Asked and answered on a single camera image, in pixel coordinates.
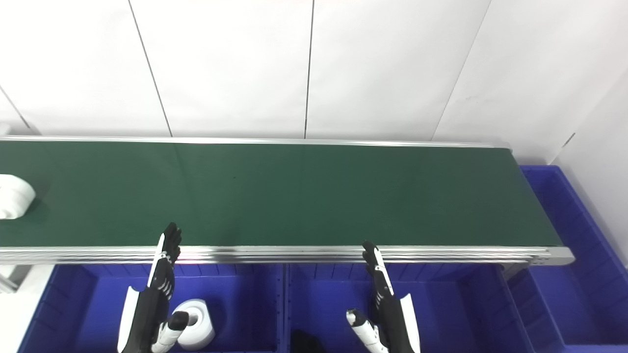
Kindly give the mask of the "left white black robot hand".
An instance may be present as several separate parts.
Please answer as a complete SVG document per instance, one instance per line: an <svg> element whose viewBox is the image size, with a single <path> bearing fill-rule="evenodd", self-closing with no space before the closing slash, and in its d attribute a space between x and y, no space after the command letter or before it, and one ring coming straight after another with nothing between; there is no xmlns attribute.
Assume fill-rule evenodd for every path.
<svg viewBox="0 0 628 353"><path fill-rule="evenodd" d="M176 223L169 223L160 235L146 286L142 291L128 287L117 338L119 353L167 353L188 326L186 311L169 311L181 234Z"/></svg>

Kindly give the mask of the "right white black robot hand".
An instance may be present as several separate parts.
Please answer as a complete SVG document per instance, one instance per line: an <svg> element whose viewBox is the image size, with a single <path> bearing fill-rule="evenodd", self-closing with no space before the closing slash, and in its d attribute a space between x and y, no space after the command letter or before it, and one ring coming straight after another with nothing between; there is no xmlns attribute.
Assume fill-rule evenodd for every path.
<svg viewBox="0 0 628 353"><path fill-rule="evenodd" d="M375 319L356 308L346 311L353 333L370 353L419 353L421 343L411 294L395 295L383 255L378 246L363 242L363 259L373 280Z"/></svg>

